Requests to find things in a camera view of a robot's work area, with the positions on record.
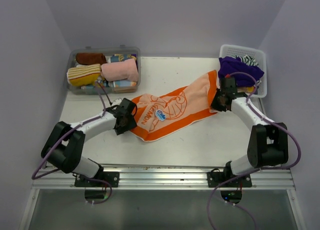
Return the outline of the orange white towel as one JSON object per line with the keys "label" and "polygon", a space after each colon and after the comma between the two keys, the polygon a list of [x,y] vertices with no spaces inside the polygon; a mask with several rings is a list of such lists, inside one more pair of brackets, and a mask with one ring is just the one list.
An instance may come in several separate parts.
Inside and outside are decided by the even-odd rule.
{"label": "orange white towel", "polygon": [[190,85],[162,96],[143,94],[132,99],[137,105],[131,132],[144,142],[164,138],[195,122],[217,113],[211,103],[217,93],[216,70],[196,79]]}

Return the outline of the pink terry towel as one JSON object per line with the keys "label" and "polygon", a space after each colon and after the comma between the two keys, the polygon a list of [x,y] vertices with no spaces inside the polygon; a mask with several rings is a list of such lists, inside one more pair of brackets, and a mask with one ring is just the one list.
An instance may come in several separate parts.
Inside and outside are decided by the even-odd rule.
{"label": "pink terry towel", "polygon": [[134,59],[129,59],[123,62],[102,64],[101,73],[109,82],[117,80],[137,82],[139,80],[139,73]]}

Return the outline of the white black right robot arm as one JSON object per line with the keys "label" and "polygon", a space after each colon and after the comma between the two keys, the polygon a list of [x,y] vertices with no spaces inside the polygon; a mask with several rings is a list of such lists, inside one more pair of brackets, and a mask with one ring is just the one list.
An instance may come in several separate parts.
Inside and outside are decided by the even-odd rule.
{"label": "white black right robot arm", "polygon": [[223,171],[214,169],[208,172],[208,184],[213,186],[213,181],[234,186],[240,181],[241,174],[287,163],[288,134],[283,131],[286,125],[267,118],[246,93],[238,91],[234,77],[221,78],[219,83],[211,108],[220,112],[232,111],[248,127],[250,137],[246,155],[227,162]]}

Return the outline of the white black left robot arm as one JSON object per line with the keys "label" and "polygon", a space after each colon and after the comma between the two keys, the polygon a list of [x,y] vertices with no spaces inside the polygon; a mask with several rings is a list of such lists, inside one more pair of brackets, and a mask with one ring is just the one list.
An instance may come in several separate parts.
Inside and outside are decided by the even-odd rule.
{"label": "white black left robot arm", "polygon": [[64,173],[76,173],[86,177],[92,186],[99,186],[104,180],[102,167],[97,162],[83,157],[86,141],[106,131],[116,135],[137,127],[136,103],[123,98],[118,104],[104,108],[101,113],[87,120],[67,124],[58,122],[46,141],[41,157]]}

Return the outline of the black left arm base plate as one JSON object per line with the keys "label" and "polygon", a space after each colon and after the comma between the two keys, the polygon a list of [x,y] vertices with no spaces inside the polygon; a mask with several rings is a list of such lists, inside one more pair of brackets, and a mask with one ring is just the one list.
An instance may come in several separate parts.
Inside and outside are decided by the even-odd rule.
{"label": "black left arm base plate", "polygon": [[80,174],[72,174],[75,177],[75,187],[118,187],[120,173],[116,171],[104,171],[95,178],[88,178]]}

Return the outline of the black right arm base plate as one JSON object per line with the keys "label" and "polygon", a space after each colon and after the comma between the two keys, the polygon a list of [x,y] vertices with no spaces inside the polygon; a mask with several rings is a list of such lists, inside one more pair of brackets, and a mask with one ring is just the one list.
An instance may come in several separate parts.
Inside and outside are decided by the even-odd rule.
{"label": "black right arm base plate", "polygon": [[[206,179],[209,188],[214,188],[233,177],[235,177],[235,175],[232,175],[230,172],[225,173],[223,170],[218,168],[214,168],[206,173]],[[224,184],[223,187],[252,187],[252,185],[253,184],[250,175],[246,175]]]}

